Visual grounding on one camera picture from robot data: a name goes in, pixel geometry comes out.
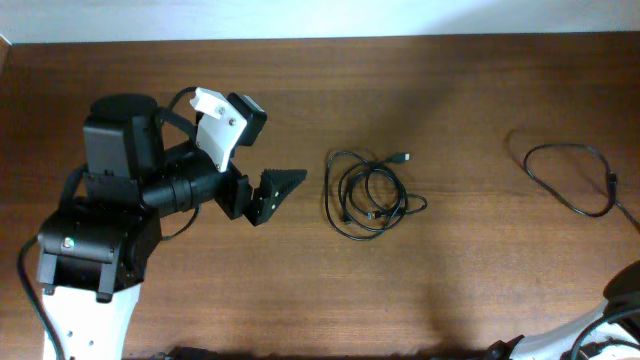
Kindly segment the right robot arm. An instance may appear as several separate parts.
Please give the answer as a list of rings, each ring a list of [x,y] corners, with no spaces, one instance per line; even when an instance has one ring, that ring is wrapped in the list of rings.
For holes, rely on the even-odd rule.
[[[639,357],[639,263],[621,270],[590,312],[539,335],[521,335],[489,347],[484,359],[609,360]]]

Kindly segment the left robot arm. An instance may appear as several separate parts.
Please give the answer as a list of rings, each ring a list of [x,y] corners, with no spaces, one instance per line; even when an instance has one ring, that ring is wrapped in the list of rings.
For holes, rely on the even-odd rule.
[[[197,217],[215,202],[230,219],[267,222],[306,178],[267,169],[258,186],[233,164],[261,134],[266,112],[250,97],[201,87],[179,92],[194,120],[142,94],[95,101],[83,124],[85,162],[68,177],[36,243],[34,304],[47,359],[118,359],[148,260],[167,240],[164,217]]]

